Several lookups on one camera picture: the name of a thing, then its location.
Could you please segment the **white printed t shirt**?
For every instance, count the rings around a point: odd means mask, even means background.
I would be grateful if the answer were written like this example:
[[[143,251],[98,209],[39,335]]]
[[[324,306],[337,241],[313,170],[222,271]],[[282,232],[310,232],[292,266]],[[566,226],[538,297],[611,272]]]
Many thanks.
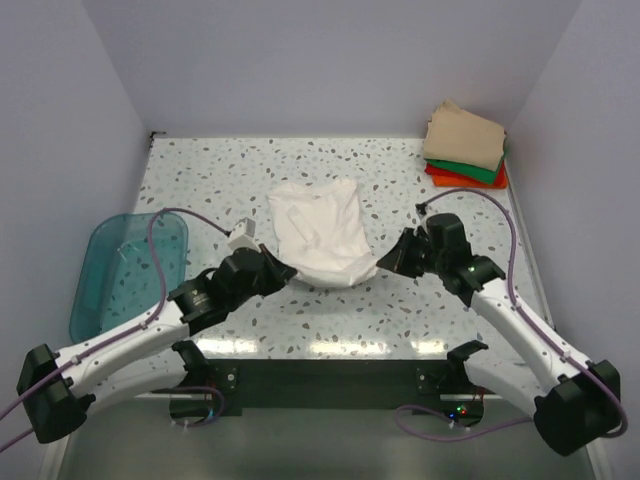
[[[313,287],[354,287],[377,273],[361,219],[358,184],[286,182],[267,194],[279,259]]]

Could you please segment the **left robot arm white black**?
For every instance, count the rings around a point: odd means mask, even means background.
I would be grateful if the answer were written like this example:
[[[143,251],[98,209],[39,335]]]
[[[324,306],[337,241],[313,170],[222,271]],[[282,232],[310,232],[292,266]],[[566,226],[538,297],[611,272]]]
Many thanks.
[[[158,389],[200,390],[207,368],[191,337],[252,297],[282,290],[296,273],[265,246],[239,248],[113,330],[57,352],[46,344],[32,349],[17,384],[32,434],[52,443],[108,403]]]

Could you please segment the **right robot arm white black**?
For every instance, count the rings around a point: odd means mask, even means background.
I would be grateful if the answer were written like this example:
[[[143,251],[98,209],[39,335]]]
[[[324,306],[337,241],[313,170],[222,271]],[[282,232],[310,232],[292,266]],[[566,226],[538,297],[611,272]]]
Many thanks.
[[[445,379],[452,390],[481,386],[496,393],[528,415],[542,440],[562,456],[626,432],[618,370],[607,360],[592,361],[542,320],[516,294],[509,274],[473,253],[458,216],[437,214],[405,229],[377,265],[408,278],[437,276],[524,362],[498,358],[481,340],[466,342],[447,354]]]

